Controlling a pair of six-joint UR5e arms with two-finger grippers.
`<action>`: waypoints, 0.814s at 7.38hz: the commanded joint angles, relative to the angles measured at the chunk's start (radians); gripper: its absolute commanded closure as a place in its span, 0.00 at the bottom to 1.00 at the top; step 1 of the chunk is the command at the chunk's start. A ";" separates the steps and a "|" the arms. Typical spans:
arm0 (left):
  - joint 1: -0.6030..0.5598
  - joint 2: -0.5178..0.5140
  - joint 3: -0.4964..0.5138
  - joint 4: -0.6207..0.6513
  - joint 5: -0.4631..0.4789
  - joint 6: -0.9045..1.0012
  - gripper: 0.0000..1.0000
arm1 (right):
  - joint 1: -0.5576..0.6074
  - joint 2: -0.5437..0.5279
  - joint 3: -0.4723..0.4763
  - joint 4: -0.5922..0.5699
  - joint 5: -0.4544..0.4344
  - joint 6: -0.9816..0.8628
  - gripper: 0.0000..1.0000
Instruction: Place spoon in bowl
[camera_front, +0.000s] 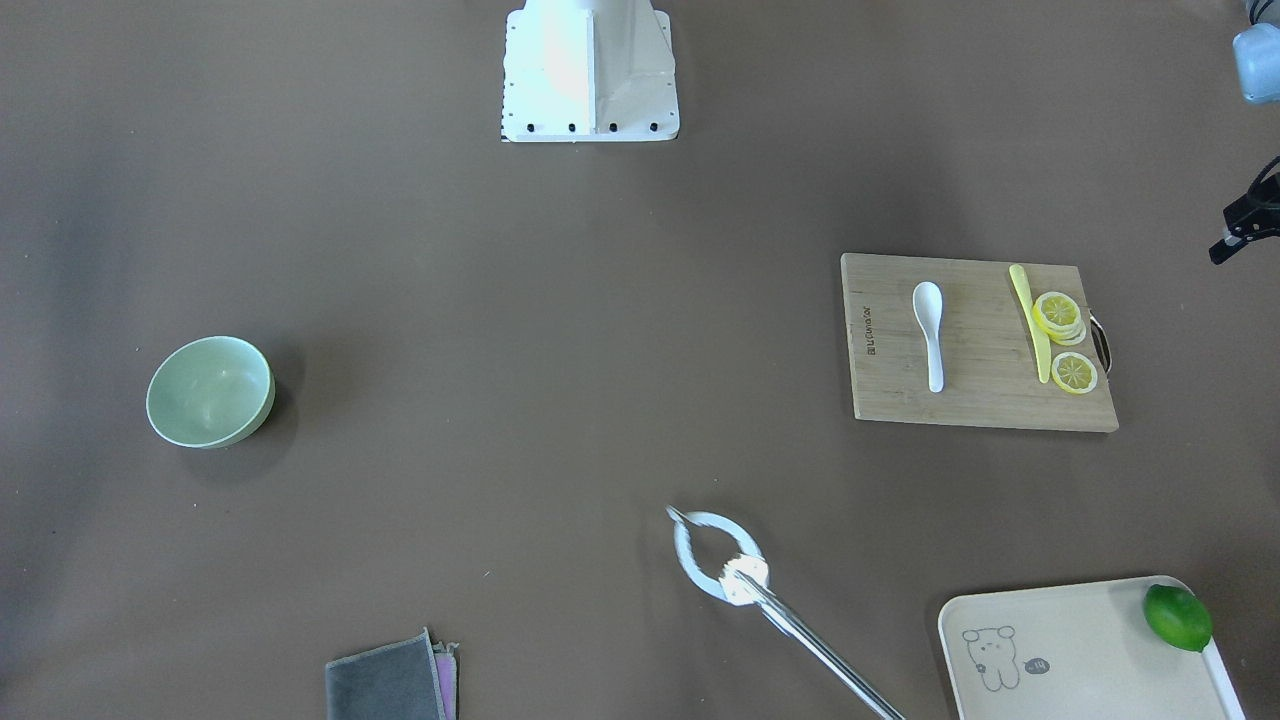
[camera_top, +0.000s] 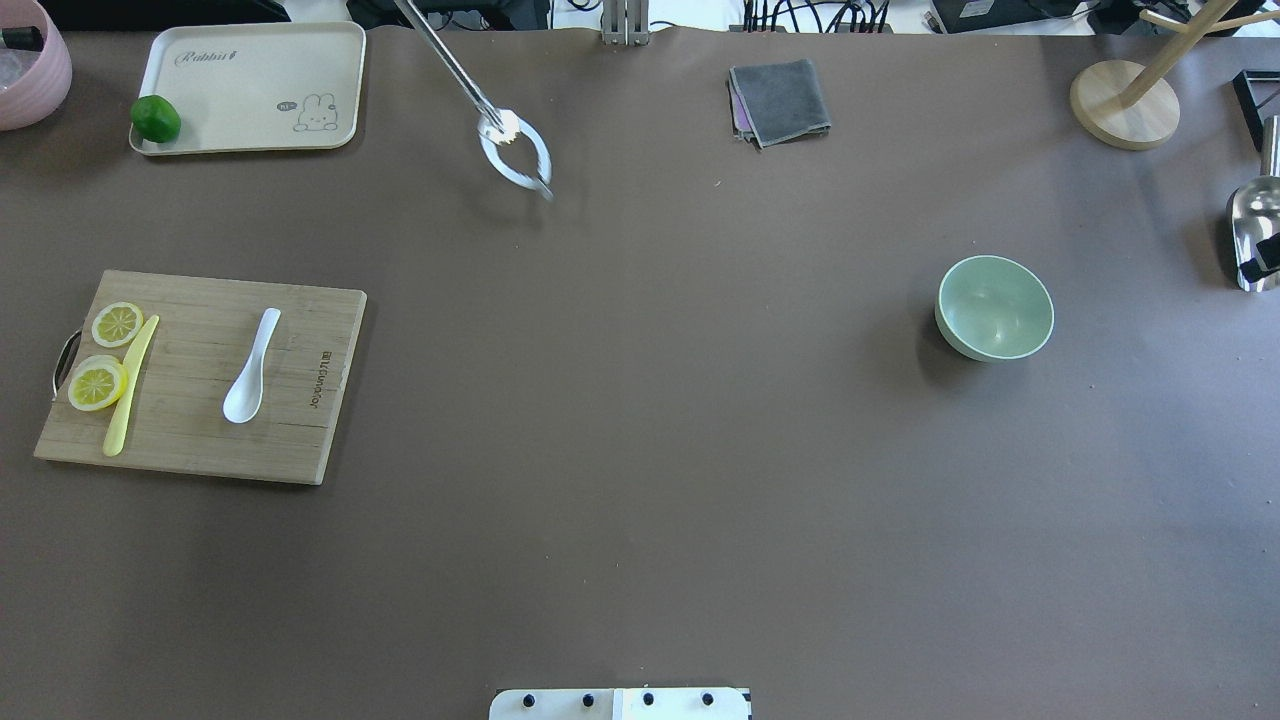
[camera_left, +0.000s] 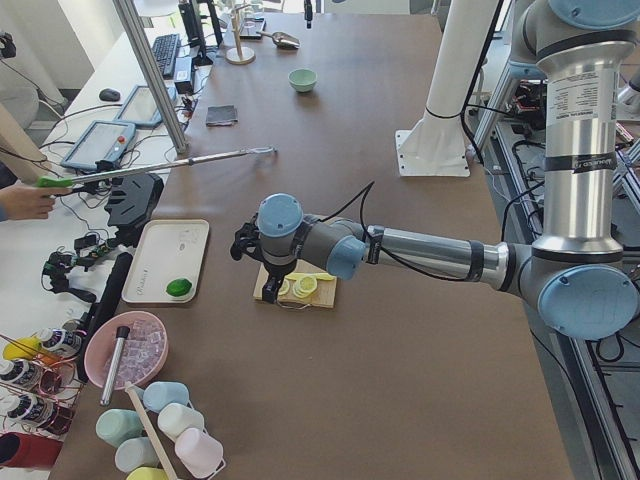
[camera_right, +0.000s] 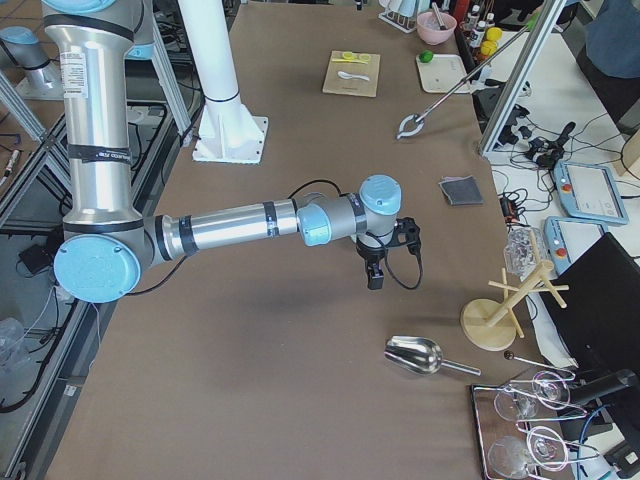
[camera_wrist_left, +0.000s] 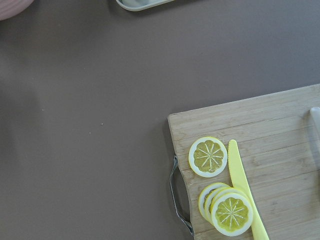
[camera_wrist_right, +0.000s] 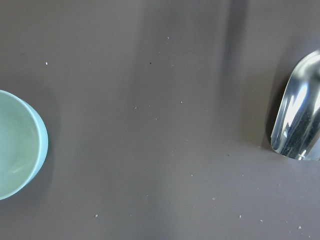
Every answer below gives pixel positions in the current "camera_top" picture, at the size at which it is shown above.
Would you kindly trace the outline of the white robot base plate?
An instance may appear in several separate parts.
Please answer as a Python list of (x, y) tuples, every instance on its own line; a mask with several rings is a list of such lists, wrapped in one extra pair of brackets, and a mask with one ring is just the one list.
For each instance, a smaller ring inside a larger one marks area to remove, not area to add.
[(735, 687), (507, 689), (489, 719), (751, 719), (750, 691)]

